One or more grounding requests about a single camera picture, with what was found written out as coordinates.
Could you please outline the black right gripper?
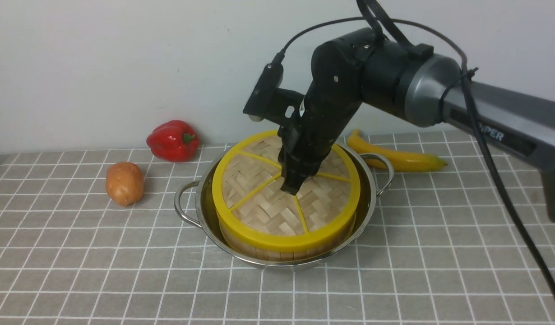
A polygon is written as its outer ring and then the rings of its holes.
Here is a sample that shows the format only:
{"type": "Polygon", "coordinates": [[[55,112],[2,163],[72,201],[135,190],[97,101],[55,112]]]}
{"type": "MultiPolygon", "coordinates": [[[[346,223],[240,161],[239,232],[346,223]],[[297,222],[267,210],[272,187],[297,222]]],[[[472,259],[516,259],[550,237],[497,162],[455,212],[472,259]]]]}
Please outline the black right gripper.
{"type": "Polygon", "coordinates": [[[280,131],[284,193],[295,195],[318,173],[333,144],[362,103],[361,77],[376,33],[362,28],[319,45],[312,82],[291,124],[280,131]]]}

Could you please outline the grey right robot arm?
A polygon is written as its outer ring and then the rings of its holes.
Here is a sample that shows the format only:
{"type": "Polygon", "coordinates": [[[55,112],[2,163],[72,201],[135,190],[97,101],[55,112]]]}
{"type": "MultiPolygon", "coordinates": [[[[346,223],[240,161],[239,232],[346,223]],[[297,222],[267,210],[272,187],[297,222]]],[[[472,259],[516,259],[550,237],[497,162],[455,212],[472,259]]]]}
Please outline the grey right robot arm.
{"type": "Polygon", "coordinates": [[[539,170],[555,222],[555,102],[471,82],[452,58],[422,45],[420,57],[363,28],[312,55],[312,83],[289,126],[280,128],[282,190],[296,194],[317,174],[363,103],[417,127],[448,123],[539,170]]]}

